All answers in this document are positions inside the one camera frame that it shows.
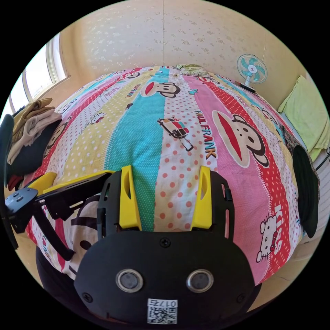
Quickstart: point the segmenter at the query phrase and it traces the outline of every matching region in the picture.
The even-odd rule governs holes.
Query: bed
[[[190,230],[200,166],[221,174],[235,205],[234,243],[256,284],[278,271],[303,237],[293,159],[279,125],[286,121],[262,97],[210,73],[181,75],[176,67],[127,69],[99,77],[64,101],[62,122],[42,165],[21,186],[47,173],[54,185],[132,165],[142,229]],[[76,253],[59,256],[32,218],[27,234],[49,262],[75,279],[97,241],[92,204],[83,216],[52,219]]]

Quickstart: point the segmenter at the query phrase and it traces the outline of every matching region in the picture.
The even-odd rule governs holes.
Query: yellow bracket
[[[54,172],[48,172],[38,178],[37,180],[33,181],[31,184],[28,185],[31,189],[38,190],[38,196],[42,195],[45,190],[52,186],[57,174]]]
[[[91,175],[86,175],[86,176],[80,177],[78,179],[74,179],[74,180],[71,180],[71,181],[68,181],[68,182],[65,182],[65,183],[61,183],[61,184],[58,184],[58,185],[52,187],[52,184],[54,183],[54,180],[55,180],[57,174],[54,173],[54,172],[48,172],[48,173],[44,174],[43,176],[41,176],[40,178],[38,178],[37,180],[33,181],[29,185],[29,188],[33,188],[33,189],[38,190],[38,196],[39,196],[39,195],[50,193],[52,191],[55,191],[55,190],[63,188],[63,187],[70,186],[70,185],[75,184],[75,183],[79,183],[79,182],[82,182],[82,181],[85,181],[85,180],[89,180],[89,179],[91,179],[95,176],[99,176],[99,175],[105,174],[105,173],[111,173],[112,174],[112,173],[114,173],[114,171],[96,172],[96,173],[93,173]]]
[[[138,227],[142,230],[131,165],[121,169],[119,225],[122,229]]]
[[[211,170],[201,166],[191,229],[209,229],[212,226]]]

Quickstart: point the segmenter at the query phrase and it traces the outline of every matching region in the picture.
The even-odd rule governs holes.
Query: screw
[[[162,238],[159,242],[162,248],[168,248],[171,245],[171,241],[168,238]]]
[[[84,301],[86,301],[87,303],[92,303],[93,302],[93,298],[89,293],[84,292],[82,294],[82,298],[84,299]]]
[[[245,299],[245,294],[242,293],[236,298],[236,301],[240,304],[244,301],[244,299]]]

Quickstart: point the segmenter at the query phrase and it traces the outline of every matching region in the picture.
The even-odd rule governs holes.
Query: electric fan
[[[251,54],[244,54],[237,60],[237,70],[245,79],[245,83],[240,83],[240,86],[252,93],[255,89],[250,86],[250,83],[260,84],[267,79],[267,68],[258,57]]]

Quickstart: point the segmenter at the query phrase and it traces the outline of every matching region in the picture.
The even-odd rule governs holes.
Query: window
[[[3,109],[0,123],[7,113],[14,114],[29,102],[37,100],[66,77],[57,34],[39,50],[19,76]]]

